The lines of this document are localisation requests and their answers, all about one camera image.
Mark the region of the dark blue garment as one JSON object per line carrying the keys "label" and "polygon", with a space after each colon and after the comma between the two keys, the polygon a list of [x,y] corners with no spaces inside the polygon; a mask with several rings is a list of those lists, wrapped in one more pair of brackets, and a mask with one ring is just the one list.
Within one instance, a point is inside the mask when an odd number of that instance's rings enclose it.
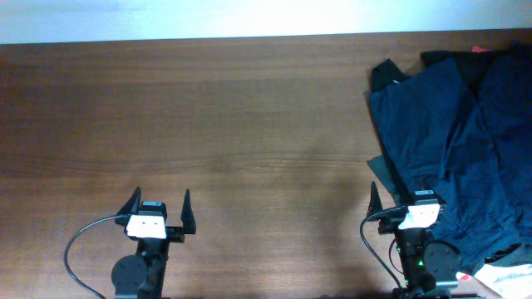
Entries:
{"label": "dark blue garment", "polygon": [[461,268],[531,241],[531,60],[500,56],[478,88],[445,60],[371,94],[387,157],[408,191],[426,183],[446,201],[433,236]]}

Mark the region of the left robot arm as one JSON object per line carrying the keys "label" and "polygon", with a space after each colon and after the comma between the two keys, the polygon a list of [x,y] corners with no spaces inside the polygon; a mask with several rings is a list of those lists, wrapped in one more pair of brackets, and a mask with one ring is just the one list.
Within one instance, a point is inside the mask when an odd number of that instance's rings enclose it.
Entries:
{"label": "left robot arm", "polygon": [[187,235],[197,231],[190,191],[185,192],[178,227],[166,224],[167,207],[163,202],[143,201],[141,189],[116,214],[115,223],[124,234],[137,242],[136,251],[122,257],[111,271],[116,298],[161,299],[165,270],[172,243],[183,243]]}

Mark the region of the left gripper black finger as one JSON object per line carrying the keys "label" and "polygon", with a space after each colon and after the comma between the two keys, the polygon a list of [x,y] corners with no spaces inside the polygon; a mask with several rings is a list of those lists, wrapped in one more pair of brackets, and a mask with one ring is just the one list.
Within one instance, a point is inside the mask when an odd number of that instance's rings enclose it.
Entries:
{"label": "left gripper black finger", "polygon": [[197,226],[192,210],[190,190],[186,189],[182,205],[180,220],[183,224],[184,234],[196,234]]}
{"label": "left gripper black finger", "polygon": [[131,197],[126,203],[118,210],[116,216],[130,216],[137,214],[140,207],[141,189],[137,187]]}

